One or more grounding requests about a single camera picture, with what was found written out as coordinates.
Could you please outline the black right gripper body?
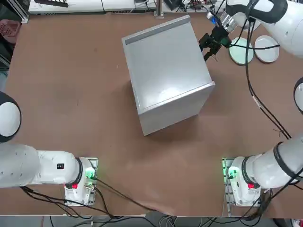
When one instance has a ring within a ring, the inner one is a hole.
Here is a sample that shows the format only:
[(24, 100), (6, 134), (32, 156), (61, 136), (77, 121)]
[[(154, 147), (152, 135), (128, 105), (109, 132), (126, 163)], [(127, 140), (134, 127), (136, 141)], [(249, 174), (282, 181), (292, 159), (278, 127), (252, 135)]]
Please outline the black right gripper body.
[(211, 37), (225, 48), (229, 48), (232, 43), (229, 33), (222, 26), (215, 26), (211, 32)]

